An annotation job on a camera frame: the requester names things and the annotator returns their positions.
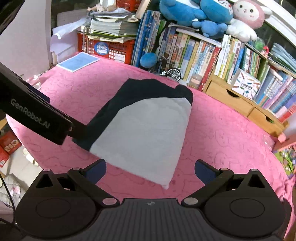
red basket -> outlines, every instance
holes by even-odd
[[[101,57],[113,59],[118,62],[122,62],[125,64],[131,64],[131,58],[133,55],[133,47],[135,45],[135,40],[129,40],[125,43],[116,43],[116,42],[105,42],[99,40],[89,39],[87,36],[84,36],[84,48],[83,45],[83,34],[78,33],[78,51],[86,52],[89,54],[99,55]],[[106,48],[103,50],[95,49],[98,44],[101,46],[105,46]]]
[[[141,0],[116,0],[117,8],[124,8],[130,12],[137,11],[140,3]]]

pink tablecloth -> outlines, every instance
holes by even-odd
[[[176,86],[177,83],[157,77],[144,70],[102,58],[75,73],[55,67],[42,76],[41,92],[50,97],[51,104],[66,114],[87,124],[110,100],[128,78],[156,78]],[[106,175],[98,186],[122,200],[132,198],[170,198],[178,200],[203,186],[194,174],[197,159],[215,166],[227,167],[235,173],[259,169],[278,197],[292,205],[292,187],[283,167],[265,144],[268,135],[236,111],[213,98],[193,90],[192,112],[174,177],[170,188],[164,190],[126,171],[107,165]],[[64,173],[73,167],[86,167],[98,158],[81,149],[67,138],[58,146],[33,133],[12,118],[7,118],[13,131],[42,168]],[[290,226],[295,220],[292,214]]]

silver screw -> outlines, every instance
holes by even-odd
[[[105,198],[103,200],[103,203],[105,205],[114,205],[116,202],[117,202],[117,200],[115,198],[112,198],[112,197],[108,197],[108,198]]]
[[[187,197],[184,199],[184,202],[187,204],[187,205],[195,205],[198,203],[198,200],[194,197]]]

white plush toy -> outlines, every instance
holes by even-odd
[[[226,32],[242,42],[256,41],[258,37],[254,29],[260,28],[272,11],[251,0],[239,0],[232,8],[234,16]]]

wooden drawer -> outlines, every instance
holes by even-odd
[[[210,83],[206,94],[235,109],[246,117],[253,108],[251,104],[243,100],[241,97],[235,95],[231,91],[221,87],[213,81]]]
[[[270,120],[265,114],[260,110],[254,108],[248,119],[254,122],[257,126],[261,127],[264,131],[269,133],[272,136],[278,137],[284,130],[283,126],[278,126],[276,123],[271,123]]]

